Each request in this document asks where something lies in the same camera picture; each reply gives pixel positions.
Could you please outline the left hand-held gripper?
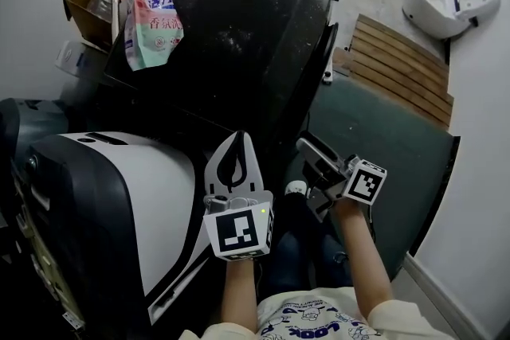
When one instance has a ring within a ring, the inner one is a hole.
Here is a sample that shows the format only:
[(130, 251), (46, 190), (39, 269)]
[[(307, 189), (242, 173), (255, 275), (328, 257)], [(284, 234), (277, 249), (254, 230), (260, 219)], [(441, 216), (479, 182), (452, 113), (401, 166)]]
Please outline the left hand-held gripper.
[[(204, 179), (206, 192), (213, 194), (204, 197), (203, 222), (214, 255), (235, 261), (269, 254), (273, 194), (262, 191), (261, 170), (247, 132), (236, 131), (220, 144), (206, 165)], [(235, 197), (230, 193), (251, 194)]]

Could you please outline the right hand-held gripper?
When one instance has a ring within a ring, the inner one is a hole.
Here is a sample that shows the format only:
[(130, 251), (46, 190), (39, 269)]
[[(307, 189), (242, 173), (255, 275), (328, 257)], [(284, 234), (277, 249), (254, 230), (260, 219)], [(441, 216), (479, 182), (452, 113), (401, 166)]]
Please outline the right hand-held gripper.
[(308, 207), (322, 221), (326, 212), (343, 197), (372, 206), (386, 180), (387, 171), (353, 154), (341, 159), (321, 141), (306, 138), (296, 142), (306, 163), (303, 175), (311, 188)]

